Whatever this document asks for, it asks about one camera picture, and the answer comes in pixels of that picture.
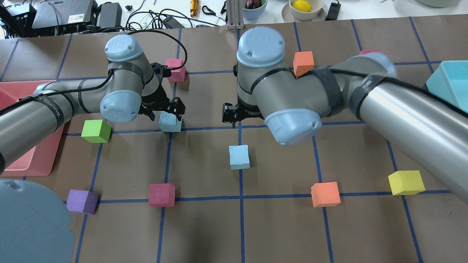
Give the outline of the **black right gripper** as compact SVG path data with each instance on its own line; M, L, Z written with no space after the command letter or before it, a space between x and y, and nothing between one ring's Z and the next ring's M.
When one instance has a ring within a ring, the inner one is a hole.
M238 77L238 64L233 66L233 74L237 78L237 120L241 121L247 118L260 118L264 120L260 112L256 100L253 95L247 92L247 88L241 85L241 80ZM224 103L222 107L222 122L234 123L234 105Z

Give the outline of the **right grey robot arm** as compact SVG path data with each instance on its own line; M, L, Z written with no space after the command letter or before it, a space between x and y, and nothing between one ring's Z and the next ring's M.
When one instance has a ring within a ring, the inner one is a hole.
M300 77L284 62L284 53L285 40L275 29L244 32L233 68L238 103L224 103L224 123L262 118L276 142L296 145L318 133L322 118L348 108L468 200L466 112L398 80L394 65L379 52L316 67Z

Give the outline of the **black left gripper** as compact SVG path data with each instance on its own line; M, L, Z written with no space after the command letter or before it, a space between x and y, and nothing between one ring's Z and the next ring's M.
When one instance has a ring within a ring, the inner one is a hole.
M159 63L152 63L151 67L153 70L151 80L157 80L157 87L154 91L150 91L150 94L141 97L139 115L146 115L154 121L154 111L164 111L174 114L178 121L182 121L182 115L186 110L185 104L180 97L170 100L162 87L162 79L170 77L171 70L167 68L167 65Z

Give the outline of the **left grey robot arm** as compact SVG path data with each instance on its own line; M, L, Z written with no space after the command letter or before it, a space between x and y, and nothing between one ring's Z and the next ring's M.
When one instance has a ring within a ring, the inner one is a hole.
M105 45L108 66L103 81L48 82L1 109L2 172L75 115L100 113L107 120L127 123L139 115L154 120L154 112L162 111L182 119L184 103L179 97L169 99L162 88L172 68L150 63L134 34L117 35Z

